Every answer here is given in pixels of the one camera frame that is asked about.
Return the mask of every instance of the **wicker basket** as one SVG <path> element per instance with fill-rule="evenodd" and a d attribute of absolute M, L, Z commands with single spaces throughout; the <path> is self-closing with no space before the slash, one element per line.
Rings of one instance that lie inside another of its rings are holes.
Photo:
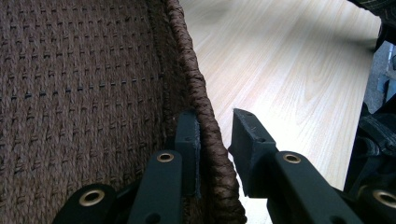
<path fill-rule="evenodd" d="M 0 220 L 51 222 L 77 189 L 120 189 L 201 123 L 202 200 L 186 223 L 242 223 L 238 184 L 177 0 L 1 1 Z"/>

